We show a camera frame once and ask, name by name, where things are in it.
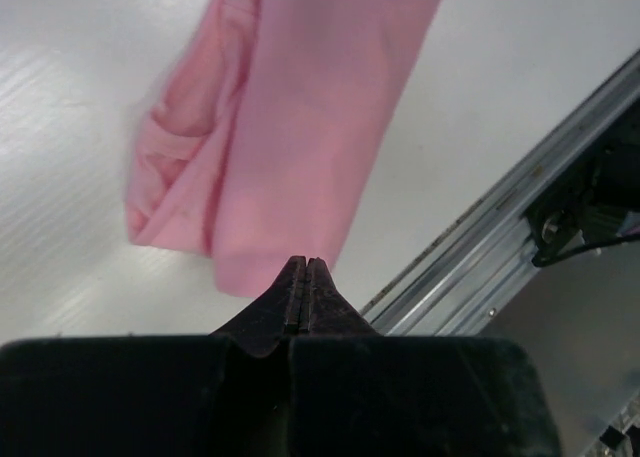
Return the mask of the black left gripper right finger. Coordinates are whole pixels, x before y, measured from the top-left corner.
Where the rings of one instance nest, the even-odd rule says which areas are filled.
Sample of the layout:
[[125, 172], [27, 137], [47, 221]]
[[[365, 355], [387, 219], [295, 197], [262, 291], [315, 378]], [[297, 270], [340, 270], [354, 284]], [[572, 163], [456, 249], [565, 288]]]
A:
[[339, 297], [308, 263], [305, 332], [289, 346], [293, 456], [558, 456], [538, 374], [515, 343], [481, 337], [337, 335]]

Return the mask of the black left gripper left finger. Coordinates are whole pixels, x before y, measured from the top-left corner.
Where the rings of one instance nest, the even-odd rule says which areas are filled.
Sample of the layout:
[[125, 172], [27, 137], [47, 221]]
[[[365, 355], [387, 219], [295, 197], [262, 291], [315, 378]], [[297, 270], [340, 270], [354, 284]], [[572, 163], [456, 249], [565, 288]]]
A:
[[211, 334], [52, 337], [1, 349], [5, 456], [285, 456], [306, 261]]

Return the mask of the pink t-shirt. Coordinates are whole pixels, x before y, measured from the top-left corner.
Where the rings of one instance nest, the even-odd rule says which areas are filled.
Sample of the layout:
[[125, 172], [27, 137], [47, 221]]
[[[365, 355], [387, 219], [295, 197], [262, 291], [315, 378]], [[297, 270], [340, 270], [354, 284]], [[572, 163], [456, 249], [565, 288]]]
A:
[[334, 264], [441, 0], [211, 0], [136, 139], [132, 243], [256, 297]]

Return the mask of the aluminium mounting rail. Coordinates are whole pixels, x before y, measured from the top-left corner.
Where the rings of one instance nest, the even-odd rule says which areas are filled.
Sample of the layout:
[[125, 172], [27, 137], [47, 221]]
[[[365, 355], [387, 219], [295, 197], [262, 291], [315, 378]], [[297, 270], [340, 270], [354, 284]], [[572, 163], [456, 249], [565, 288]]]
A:
[[536, 273], [524, 217], [639, 96], [633, 54], [362, 310], [387, 335], [473, 333]]

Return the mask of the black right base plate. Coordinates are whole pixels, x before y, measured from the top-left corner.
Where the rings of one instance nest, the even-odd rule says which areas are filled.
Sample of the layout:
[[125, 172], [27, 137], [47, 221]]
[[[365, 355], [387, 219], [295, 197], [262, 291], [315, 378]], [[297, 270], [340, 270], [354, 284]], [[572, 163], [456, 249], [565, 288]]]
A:
[[639, 145], [593, 145], [525, 212], [536, 245], [532, 264], [544, 268], [578, 255], [639, 241]]

